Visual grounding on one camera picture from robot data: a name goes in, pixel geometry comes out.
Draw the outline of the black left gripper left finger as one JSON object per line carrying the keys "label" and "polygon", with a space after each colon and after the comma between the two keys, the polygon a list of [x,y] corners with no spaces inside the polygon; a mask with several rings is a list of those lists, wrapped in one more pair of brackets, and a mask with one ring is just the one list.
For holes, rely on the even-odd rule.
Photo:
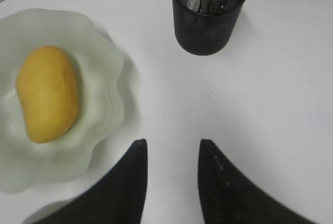
{"label": "black left gripper left finger", "polygon": [[147,142],[135,140],[100,181],[37,223],[140,223],[147,181]]}

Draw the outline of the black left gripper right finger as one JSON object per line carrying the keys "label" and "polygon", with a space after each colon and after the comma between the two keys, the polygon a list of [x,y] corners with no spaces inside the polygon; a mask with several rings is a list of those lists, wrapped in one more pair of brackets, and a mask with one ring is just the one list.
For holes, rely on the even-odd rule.
{"label": "black left gripper right finger", "polygon": [[310,223],[258,188],[209,139],[200,142],[198,192],[205,223]]}

